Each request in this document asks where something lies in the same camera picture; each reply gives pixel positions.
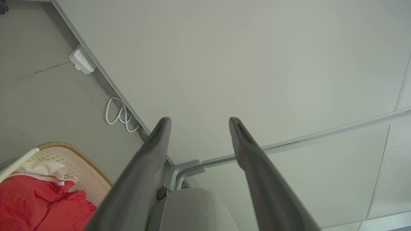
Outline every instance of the white cable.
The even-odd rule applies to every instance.
[[[123,104],[123,106],[120,108],[120,111],[118,112],[117,117],[115,118],[115,120],[114,120],[113,122],[110,122],[110,121],[109,121],[109,106],[110,106],[110,103],[111,103],[111,101],[112,101],[113,99],[116,99],[116,100],[120,101],[120,102]],[[121,112],[122,112],[123,110],[124,110],[124,119],[125,119],[126,121],[123,121],[123,120],[121,119]],[[104,115],[104,119],[106,120],[106,123],[108,123],[109,125],[112,125],[112,124],[115,123],[117,120],[120,120],[121,123],[125,124],[126,130],[127,130],[128,132],[134,132],[134,131],[136,131],[136,130],[140,127],[140,125],[138,125],[138,126],[137,126],[134,130],[132,130],[132,131],[130,131],[130,130],[128,129],[128,123],[129,123],[130,120],[131,120],[131,115],[130,115],[130,118],[127,119],[127,107],[126,107],[126,105],[124,104],[124,102],[123,102],[120,98],[117,98],[117,97],[113,97],[113,98],[109,99],[109,101],[107,102],[106,114]]]

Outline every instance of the white cloth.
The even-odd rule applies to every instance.
[[[19,166],[13,173],[9,175],[17,176],[31,176],[39,180],[54,182],[57,185],[64,185],[65,180],[74,181],[74,178],[65,176],[67,167],[64,164],[55,162],[53,160],[25,162]]]

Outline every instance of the basket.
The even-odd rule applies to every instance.
[[[53,160],[67,167],[65,176],[77,183],[70,191],[84,190],[88,201],[97,207],[113,186],[111,179],[79,149],[64,142],[50,142],[37,146],[0,173],[0,182],[24,162]]]

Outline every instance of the red fabric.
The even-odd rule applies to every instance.
[[[0,184],[0,230],[83,230],[96,206],[86,200],[84,191],[68,192],[73,185],[29,176],[5,179]]]

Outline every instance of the gray floor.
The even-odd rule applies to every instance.
[[[120,122],[105,123],[114,91],[98,70],[86,76],[74,69],[68,55],[78,42],[51,3],[8,5],[0,16],[0,162],[63,141],[116,180],[143,142]],[[111,107],[111,116],[117,110]],[[156,176],[159,186],[169,169],[167,162]]]

